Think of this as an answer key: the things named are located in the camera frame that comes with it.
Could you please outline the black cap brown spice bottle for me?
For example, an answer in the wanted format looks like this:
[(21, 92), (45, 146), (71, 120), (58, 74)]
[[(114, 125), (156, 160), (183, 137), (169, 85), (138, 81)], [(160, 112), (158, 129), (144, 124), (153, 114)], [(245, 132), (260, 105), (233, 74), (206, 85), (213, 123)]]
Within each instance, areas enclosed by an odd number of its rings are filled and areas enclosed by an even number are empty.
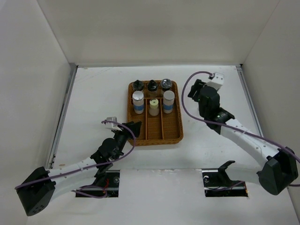
[(150, 98), (156, 98), (158, 96), (158, 84), (154, 80), (150, 80), (147, 86), (148, 95)]

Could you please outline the silver lid blue label jar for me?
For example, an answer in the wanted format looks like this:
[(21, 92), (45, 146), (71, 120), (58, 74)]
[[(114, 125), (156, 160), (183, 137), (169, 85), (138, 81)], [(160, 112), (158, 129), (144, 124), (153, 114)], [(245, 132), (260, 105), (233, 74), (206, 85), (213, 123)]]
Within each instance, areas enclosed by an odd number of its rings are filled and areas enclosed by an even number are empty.
[(164, 113), (171, 113), (173, 111), (173, 104), (175, 100), (175, 94), (171, 90), (167, 90), (163, 94), (163, 111)]
[(137, 114), (142, 114), (144, 111), (144, 94), (142, 91), (135, 91), (132, 95), (134, 111)]

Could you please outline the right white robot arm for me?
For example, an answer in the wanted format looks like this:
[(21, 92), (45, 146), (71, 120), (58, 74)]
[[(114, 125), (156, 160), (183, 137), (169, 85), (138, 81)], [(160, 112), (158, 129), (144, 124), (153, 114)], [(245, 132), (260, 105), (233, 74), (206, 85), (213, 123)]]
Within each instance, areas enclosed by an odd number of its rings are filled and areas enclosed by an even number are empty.
[(220, 107), (218, 90), (222, 85), (223, 82), (203, 82), (197, 79), (187, 96), (198, 104), (200, 121), (234, 142), (258, 165), (254, 168), (234, 168), (236, 162), (229, 160), (218, 168), (218, 182), (226, 186), (234, 181), (246, 181), (260, 185), (271, 195), (280, 194), (298, 178), (299, 158), (290, 148), (246, 130), (233, 114)]

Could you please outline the black cap white spice bottle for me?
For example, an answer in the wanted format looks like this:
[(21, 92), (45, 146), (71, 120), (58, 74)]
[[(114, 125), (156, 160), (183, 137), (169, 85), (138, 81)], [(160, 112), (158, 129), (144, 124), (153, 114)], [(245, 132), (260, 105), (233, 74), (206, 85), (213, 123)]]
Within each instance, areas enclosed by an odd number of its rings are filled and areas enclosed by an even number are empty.
[(144, 92), (144, 83), (140, 80), (136, 80), (132, 83), (133, 91), (141, 91)]

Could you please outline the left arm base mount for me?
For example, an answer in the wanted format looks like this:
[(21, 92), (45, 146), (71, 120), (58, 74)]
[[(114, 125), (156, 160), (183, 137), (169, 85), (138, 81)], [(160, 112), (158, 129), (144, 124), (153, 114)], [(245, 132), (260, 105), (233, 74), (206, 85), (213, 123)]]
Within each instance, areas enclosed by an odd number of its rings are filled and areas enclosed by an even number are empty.
[(76, 198), (115, 198), (119, 197), (120, 170), (106, 172), (104, 178), (92, 185), (75, 191)]

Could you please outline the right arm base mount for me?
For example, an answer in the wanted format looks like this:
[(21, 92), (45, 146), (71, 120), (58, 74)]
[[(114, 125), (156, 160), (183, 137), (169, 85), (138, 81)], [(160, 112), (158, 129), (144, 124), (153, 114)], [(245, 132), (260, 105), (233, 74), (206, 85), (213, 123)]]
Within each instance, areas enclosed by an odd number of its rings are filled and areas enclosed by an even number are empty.
[(235, 163), (229, 160), (219, 168), (202, 169), (204, 194), (206, 197), (248, 197), (248, 190), (244, 181), (231, 180), (226, 169)]

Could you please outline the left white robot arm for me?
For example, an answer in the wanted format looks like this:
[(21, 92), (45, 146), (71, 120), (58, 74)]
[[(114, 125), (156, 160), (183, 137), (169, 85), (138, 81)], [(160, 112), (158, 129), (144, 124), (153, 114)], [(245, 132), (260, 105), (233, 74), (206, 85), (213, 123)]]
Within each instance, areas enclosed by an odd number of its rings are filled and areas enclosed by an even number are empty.
[(51, 200), (70, 191), (80, 192), (89, 186), (100, 187), (105, 182), (106, 172), (128, 156), (123, 152), (126, 142), (136, 142), (142, 122), (118, 123), (106, 119), (102, 123), (116, 126), (114, 136), (103, 140), (100, 147), (90, 157), (78, 163), (59, 169), (35, 169), (25, 181), (15, 187), (24, 211), (28, 217), (44, 210)]

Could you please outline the yellow lid spice bottle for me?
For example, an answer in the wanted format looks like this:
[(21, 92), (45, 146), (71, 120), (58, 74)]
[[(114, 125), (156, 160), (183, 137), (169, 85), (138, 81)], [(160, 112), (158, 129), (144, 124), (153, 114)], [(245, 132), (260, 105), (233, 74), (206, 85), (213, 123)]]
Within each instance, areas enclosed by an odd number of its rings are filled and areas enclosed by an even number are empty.
[(149, 114), (151, 116), (157, 116), (159, 114), (159, 100), (157, 98), (150, 100)]

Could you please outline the black grinder top spice bottle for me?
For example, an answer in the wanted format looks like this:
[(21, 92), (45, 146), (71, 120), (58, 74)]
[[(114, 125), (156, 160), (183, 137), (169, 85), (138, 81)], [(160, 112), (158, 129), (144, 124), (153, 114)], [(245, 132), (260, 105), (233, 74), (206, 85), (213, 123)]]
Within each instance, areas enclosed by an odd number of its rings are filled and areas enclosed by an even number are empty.
[(166, 91), (170, 90), (172, 88), (172, 81), (170, 79), (163, 79), (160, 82), (161, 87), (161, 93), (164, 94)]

